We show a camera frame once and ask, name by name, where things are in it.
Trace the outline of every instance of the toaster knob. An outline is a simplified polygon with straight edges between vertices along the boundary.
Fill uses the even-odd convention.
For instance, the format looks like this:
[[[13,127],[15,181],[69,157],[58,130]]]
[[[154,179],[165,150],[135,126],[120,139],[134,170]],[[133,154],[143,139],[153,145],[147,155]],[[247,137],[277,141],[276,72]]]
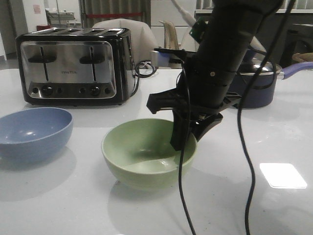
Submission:
[[[44,86],[41,88],[41,92],[42,92],[44,95],[52,95],[53,88],[52,88],[51,86],[44,85]]]
[[[98,86],[91,86],[90,87],[90,94],[93,96],[97,96],[100,94],[100,88]]]

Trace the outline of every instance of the stainless steel toaster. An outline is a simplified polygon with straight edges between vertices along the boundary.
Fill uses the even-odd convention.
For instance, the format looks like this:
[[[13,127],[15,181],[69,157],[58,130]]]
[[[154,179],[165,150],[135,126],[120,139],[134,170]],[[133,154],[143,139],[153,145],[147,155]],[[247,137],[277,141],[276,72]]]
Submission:
[[[115,105],[135,87],[126,28],[51,28],[16,39],[25,101],[39,105]]]

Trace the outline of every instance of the blue bowl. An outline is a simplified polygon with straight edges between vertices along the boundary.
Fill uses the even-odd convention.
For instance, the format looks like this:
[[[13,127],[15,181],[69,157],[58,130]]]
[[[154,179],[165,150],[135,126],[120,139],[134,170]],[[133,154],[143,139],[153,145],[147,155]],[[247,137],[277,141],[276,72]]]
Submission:
[[[73,130],[71,113],[60,108],[32,108],[0,118],[0,157],[23,162],[54,156]]]

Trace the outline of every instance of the pan handle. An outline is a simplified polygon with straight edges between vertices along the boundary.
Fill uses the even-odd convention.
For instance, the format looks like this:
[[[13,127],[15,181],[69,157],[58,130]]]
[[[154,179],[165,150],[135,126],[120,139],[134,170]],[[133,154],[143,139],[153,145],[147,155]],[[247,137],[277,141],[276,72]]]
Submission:
[[[309,69],[313,69],[313,62],[301,62],[285,67],[282,69],[282,72],[285,74],[282,80],[289,78],[290,76],[294,75],[295,73],[301,70]]]

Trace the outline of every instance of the bowl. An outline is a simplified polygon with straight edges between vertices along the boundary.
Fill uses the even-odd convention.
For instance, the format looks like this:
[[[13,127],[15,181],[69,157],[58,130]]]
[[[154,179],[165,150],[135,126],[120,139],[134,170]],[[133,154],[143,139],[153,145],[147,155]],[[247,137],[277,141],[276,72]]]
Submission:
[[[173,122],[137,119],[113,128],[102,141],[102,153],[112,174],[136,189],[157,190],[178,181],[180,151],[170,144]],[[182,173],[190,168],[197,147],[191,134]]]
[[[0,157],[35,162],[54,156],[69,140],[72,115],[60,108],[32,108],[0,118]]]

